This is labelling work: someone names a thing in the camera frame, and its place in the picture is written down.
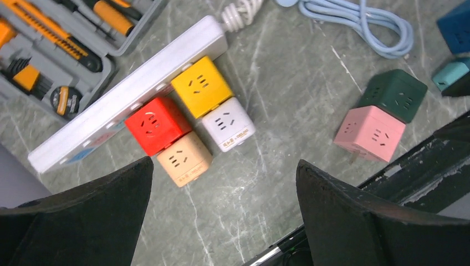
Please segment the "teal plug adapter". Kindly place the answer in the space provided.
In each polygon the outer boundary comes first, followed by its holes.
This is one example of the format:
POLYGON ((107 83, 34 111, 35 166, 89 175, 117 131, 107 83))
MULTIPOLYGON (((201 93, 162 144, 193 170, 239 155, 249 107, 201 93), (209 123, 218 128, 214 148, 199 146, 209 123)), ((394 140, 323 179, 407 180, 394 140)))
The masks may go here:
POLYGON ((432 77, 432 81, 440 92, 444 92, 468 73, 469 57, 461 57, 447 63, 441 70, 437 71, 432 77))

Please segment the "dark green cube socket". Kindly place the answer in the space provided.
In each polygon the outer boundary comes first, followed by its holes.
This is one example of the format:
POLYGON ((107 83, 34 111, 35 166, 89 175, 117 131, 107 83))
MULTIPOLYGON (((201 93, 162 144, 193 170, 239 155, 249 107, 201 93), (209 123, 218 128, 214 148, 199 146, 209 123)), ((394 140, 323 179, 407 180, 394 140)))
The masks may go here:
POLYGON ((374 75, 356 104, 356 107, 375 106, 404 124, 417 114, 428 87, 402 69, 393 69, 374 75))

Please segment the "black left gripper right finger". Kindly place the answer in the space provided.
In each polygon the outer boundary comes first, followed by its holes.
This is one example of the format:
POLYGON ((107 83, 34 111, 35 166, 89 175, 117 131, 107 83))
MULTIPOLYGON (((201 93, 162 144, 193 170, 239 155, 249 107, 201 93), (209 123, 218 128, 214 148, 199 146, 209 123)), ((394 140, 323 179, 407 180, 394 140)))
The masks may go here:
POLYGON ((296 188, 314 265, 468 265, 469 220, 407 208, 300 160, 296 188))

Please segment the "pink cube socket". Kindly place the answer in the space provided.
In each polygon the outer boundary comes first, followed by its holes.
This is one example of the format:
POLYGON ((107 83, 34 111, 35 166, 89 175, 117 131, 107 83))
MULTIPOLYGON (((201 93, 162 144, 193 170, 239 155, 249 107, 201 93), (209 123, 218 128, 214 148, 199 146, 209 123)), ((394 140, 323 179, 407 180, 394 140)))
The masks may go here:
POLYGON ((333 143, 371 161, 390 162, 406 124, 376 106, 350 109, 333 143))

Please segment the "grey tool tray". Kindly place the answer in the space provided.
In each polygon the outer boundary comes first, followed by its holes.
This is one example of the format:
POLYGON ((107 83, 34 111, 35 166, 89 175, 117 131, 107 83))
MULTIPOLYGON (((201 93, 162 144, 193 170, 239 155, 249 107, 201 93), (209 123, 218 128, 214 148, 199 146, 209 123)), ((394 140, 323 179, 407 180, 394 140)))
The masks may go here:
POLYGON ((100 98, 166 1, 2 1, 1 100, 23 96, 62 123, 51 92, 82 94, 78 113, 100 98))

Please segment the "white power strip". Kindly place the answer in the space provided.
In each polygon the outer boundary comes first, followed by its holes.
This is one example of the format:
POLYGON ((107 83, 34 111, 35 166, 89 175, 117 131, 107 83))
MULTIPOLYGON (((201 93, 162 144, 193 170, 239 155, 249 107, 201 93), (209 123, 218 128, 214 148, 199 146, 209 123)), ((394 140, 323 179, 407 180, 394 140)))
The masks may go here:
POLYGON ((214 16, 203 17, 34 149, 28 161, 46 173, 86 158, 119 132, 135 110, 169 93, 170 81, 184 67, 227 51, 225 33, 214 16))

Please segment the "blue cube socket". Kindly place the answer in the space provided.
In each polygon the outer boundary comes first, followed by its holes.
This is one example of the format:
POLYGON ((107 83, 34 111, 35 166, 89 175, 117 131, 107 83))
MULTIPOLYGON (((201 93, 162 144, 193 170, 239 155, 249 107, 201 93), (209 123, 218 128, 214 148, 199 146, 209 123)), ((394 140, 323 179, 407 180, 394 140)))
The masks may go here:
POLYGON ((469 53, 469 0, 439 18, 437 26, 452 54, 469 53))

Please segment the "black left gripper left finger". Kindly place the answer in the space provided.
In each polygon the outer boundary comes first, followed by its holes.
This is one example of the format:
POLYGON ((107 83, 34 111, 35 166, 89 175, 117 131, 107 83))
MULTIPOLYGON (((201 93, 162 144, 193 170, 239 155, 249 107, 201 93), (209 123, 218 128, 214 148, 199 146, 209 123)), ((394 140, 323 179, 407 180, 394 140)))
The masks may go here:
POLYGON ((48 197, 1 209, 2 265, 130 265, 150 200, 143 157, 48 197))

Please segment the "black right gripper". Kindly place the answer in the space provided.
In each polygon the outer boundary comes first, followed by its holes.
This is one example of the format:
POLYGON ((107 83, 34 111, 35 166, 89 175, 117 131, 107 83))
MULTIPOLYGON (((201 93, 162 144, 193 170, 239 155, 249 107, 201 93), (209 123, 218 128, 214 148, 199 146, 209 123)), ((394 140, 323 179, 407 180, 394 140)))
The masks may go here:
POLYGON ((359 188, 390 202, 438 213, 469 197, 469 112, 436 130, 359 188))

